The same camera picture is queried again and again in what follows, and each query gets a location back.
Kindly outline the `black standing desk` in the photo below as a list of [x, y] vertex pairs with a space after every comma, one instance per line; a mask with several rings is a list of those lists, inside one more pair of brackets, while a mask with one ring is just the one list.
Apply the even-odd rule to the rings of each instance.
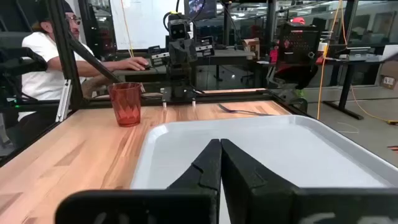
[[355, 72], [364, 72], [364, 79], [369, 77], [376, 80], [376, 75], [384, 62], [395, 60], [398, 57], [398, 45], [359, 44], [359, 45], [331, 45], [327, 57], [335, 60], [333, 66], [346, 66], [345, 80], [338, 104], [332, 101], [322, 101], [323, 104], [332, 107], [357, 120], [364, 119], [361, 115], [345, 108], [349, 93], [352, 92], [351, 84]]

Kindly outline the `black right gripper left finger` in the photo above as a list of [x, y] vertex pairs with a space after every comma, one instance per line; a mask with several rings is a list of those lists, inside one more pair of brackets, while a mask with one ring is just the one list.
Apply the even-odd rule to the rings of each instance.
[[169, 189], [198, 189], [220, 191], [222, 146], [219, 139], [212, 139], [193, 160], [189, 168]]

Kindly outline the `grey plastic tray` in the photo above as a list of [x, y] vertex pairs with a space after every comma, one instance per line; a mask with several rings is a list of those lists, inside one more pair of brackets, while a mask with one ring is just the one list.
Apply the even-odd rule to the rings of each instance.
[[398, 168], [329, 126], [299, 115], [185, 121], [150, 130], [131, 188], [164, 189], [212, 139], [229, 139], [299, 187], [398, 187]]

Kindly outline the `person's hand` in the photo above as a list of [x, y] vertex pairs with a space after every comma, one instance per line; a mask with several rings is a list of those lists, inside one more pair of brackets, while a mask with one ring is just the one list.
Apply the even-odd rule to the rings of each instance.
[[120, 61], [122, 70], [142, 71], [149, 66], [149, 62], [142, 57], [130, 57]]

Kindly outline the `silver aluminium bracket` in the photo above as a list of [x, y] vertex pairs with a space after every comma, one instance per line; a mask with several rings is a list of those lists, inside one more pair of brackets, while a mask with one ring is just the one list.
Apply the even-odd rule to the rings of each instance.
[[71, 80], [65, 80], [63, 84], [62, 94], [60, 97], [60, 102], [57, 110], [57, 115], [55, 118], [56, 123], [63, 122], [68, 113], [68, 109], [70, 106], [70, 98], [72, 93], [73, 85]]

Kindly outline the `small brown cardboard box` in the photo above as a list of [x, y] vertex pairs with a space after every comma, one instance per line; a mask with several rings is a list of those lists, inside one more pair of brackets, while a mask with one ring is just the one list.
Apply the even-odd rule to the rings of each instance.
[[244, 39], [243, 47], [244, 47], [244, 51], [249, 52], [249, 55], [247, 56], [248, 60], [259, 60], [260, 59], [259, 38]]

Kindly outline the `grey desk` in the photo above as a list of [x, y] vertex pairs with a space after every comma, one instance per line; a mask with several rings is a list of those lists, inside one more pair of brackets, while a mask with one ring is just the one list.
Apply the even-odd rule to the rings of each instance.
[[126, 82], [163, 82], [168, 80], [164, 66], [147, 67], [140, 71], [116, 70], [113, 74]]
[[254, 56], [253, 52], [244, 50], [215, 50], [215, 54], [210, 57], [203, 57], [201, 53], [198, 53], [198, 59], [192, 65], [244, 65]]

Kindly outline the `white board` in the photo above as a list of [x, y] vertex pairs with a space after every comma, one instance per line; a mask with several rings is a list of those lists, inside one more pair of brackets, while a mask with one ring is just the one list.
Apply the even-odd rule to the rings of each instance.
[[164, 48], [164, 15], [176, 8], [184, 12], [183, 0], [110, 0], [110, 6], [118, 50]]

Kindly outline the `red translucent plastic cup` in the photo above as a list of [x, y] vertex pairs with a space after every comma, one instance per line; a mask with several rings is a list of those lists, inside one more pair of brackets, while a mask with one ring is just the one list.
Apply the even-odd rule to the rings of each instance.
[[108, 93], [119, 126], [136, 126], [141, 122], [141, 84], [113, 83]]

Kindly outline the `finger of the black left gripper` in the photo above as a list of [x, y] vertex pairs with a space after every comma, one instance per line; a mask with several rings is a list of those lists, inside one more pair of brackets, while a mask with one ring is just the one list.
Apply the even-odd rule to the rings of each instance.
[[184, 51], [186, 53], [186, 62], [191, 63], [197, 60], [197, 51], [193, 39], [184, 40]]
[[170, 42], [170, 62], [171, 64], [181, 64], [184, 60], [184, 51], [179, 41]]

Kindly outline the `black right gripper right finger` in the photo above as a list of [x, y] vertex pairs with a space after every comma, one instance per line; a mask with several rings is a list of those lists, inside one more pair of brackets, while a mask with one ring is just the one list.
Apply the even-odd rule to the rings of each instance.
[[292, 224], [298, 187], [222, 139], [221, 179], [231, 224]]

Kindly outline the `blue plastic fork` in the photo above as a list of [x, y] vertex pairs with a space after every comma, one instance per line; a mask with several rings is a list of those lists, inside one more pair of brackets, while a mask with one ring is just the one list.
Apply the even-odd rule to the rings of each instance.
[[251, 114], [251, 115], [256, 115], [256, 116], [272, 116], [272, 114], [266, 114], [266, 113], [258, 113], [254, 111], [246, 111], [246, 110], [231, 110], [221, 104], [218, 104], [218, 107], [222, 109], [224, 112], [227, 113], [242, 113], [242, 114]]

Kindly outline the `black monitor screen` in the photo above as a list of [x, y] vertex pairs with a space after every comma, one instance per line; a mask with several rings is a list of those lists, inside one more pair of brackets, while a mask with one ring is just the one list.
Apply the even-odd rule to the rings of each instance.
[[185, 15], [194, 21], [216, 17], [217, 0], [184, 0]]

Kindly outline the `person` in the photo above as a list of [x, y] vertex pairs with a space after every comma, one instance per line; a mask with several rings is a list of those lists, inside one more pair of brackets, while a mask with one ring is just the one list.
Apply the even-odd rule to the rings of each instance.
[[[66, 20], [72, 36], [79, 40], [80, 19], [76, 16], [69, 3], [61, 0], [63, 4], [63, 19]], [[50, 20], [46, 0], [35, 1], [35, 15], [37, 22], [34, 24], [34, 32], [24, 37], [22, 48], [33, 53], [33, 58], [22, 57], [21, 62], [34, 63], [40, 66], [37, 70], [31, 70], [22, 75], [22, 93], [32, 100], [59, 100], [64, 84], [64, 74], [60, 61], [57, 44], [55, 42], [55, 28]], [[102, 75], [94, 66], [88, 63], [76, 52], [75, 60], [82, 93], [85, 98], [91, 98], [99, 87], [109, 85], [110, 80]], [[100, 62], [110, 72], [122, 70], [121, 60], [115, 62]]]

